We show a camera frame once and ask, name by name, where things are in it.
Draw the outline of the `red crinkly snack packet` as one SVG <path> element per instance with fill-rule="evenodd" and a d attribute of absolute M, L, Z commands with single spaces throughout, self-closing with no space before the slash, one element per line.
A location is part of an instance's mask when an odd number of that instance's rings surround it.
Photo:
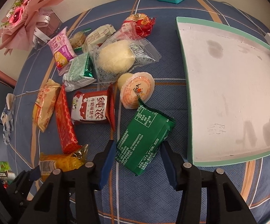
<path fill-rule="evenodd" d="M 148 37 L 155 25 L 155 18 L 143 13 L 136 13 L 128 16 L 123 23 L 130 23 L 135 27 L 136 33 L 142 38 Z"/>

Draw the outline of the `pink glass vase box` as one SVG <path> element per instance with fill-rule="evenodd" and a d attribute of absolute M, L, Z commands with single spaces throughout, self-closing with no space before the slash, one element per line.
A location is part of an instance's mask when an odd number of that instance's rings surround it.
<path fill-rule="evenodd" d="M 33 45 L 45 45 L 58 33 L 61 25 L 62 21 L 53 10 L 40 10 L 34 29 Z"/>

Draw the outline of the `red white milk biscuit packet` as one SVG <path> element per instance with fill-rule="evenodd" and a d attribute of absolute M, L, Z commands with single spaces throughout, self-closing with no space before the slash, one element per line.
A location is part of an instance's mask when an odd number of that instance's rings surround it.
<path fill-rule="evenodd" d="M 82 93 L 78 91 L 72 101 L 73 123 L 109 123 L 115 131 L 115 100 L 111 84 L 104 91 Z"/>

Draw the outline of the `cookie in clear green wrapper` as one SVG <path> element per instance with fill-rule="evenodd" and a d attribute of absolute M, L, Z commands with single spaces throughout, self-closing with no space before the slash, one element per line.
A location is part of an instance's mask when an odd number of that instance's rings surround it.
<path fill-rule="evenodd" d="M 87 36 L 90 34 L 90 32 L 91 32 L 90 28 L 84 29 L 77 32 L 71 39 L 69 39 L 71 47 L 74 51 L 79 51 L 82 49 L 82 45 L 85 42 Z"/>

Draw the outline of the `white tray green rim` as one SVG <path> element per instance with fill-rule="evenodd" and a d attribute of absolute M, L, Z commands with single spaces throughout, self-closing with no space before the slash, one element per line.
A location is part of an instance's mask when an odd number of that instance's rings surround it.
<path fill-rule="evenodd" d="M 189 107 L 187 158 L 202 167 L 270 155 L 270 46 L 237 28 L 177 17 Z"/>

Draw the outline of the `orange jelly cup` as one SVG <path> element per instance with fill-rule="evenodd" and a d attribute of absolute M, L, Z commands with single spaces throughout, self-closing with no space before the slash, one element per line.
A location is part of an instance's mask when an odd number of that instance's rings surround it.
<path fill-rule="evenodd" d="M 120 101 L 126 109 L 137 109 L 138 100 L 146 103 L 154 92 L 155 81 L 151 74 L 138 72 L 122 74 L 117 81 Z"/>

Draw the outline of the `crumpled blue white wrapper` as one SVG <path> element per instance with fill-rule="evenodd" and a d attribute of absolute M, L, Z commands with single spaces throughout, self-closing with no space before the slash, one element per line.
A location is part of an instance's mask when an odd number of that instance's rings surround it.
<path fill-rule="evenodd" d="M 16 96 L 14 94 L 7 94 L 6 104 L 1 113 L 1 122 L 3 125 L 3 139 L 7 145 L 10 143 L 11 132 L 14 129 L 14 109 L 15 109 Z"/>

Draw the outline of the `yellow bread packet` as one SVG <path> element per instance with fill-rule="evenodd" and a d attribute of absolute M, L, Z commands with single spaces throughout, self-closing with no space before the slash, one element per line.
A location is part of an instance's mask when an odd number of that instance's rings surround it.
<path fill-rule="evenodd" d="M 49 79 L 38 92 L 32 120 L 41 132 L 44 132 L 48 127 L 60 90 L 61 85 Z"/>

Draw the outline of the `long red snack packet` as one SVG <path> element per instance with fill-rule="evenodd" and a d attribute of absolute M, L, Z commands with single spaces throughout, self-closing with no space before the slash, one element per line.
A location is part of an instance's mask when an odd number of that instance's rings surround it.
<path fill-rule="evenodd" d="M 55 105 L 55 113 L 62 152 L 64 154 L 71 154 L 80 149 L 81 145 L 79 145 L 76 138 L 64 86 L 61 87 L 58 95 Z"/>

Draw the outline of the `green snack packet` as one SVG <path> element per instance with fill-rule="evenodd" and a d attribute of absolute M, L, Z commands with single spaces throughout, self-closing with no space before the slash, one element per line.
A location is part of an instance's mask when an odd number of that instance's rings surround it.
<path fill-rule="evenodd" d="M 148 107 L 141 99 L 138 102 L 136 114 L 117 143 L 115 157 L 137 176 L 145 171 L 176 125 L 174 118 Z"/>

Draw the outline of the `pink swiss roll packet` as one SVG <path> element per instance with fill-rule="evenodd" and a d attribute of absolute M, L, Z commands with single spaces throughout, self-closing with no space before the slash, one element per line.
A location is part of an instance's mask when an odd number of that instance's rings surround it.
<path fill-rule="evenodd" d="M 59 76 L 65 73 L 69 62 L 77 56 L 69 42 L 66 32 L 67 27 L 48 41 Z"/>

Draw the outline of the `beige white snack packet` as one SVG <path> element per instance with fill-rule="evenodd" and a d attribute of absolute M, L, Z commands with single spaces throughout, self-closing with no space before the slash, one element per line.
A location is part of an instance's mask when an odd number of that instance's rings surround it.
<path fill-rule="evenodd" d="M 86 37 L 82 45 L 82 51 L 86 53 L 95 46 L 101 46 L 115 32 L 116 29 L 111 24 L 106 24 L 98 27 Z"/>

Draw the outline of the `clear bagged round bread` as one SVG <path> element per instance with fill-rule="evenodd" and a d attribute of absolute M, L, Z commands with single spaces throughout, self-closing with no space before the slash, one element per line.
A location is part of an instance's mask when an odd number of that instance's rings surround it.
<path fill-rule="evenodd" d="M 161 54 L 150 41 L 140 37 L 132 24 L 123 24 L 101 46 L 89 46 L 97 81 L 115 82 L 136 67 L 159 62 Z"/>

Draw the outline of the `green white wafer packet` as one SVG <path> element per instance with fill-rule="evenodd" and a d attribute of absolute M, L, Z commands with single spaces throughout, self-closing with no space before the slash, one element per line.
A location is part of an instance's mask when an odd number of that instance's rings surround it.
<path fill-rule="evenodd" d="M 83 53 L 72 59 L 63 75 L 66 92 L 72 92 L 95 83 L 94 66 L 90 54 Z"/>

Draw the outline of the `yellow orange snack bag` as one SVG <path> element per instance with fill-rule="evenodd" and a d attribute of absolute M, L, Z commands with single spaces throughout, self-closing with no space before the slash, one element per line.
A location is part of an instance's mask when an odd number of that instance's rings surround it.
<path fill-rule="evenodd" d="M 41 180 L 45 182 L 49 175 L 57 168 L 63 172 L 78 169 L 85 164 L 88 149 L 89 145 L 85 144 L 71 154 L 45 155 L 41 153 L 39 157 Z"/>

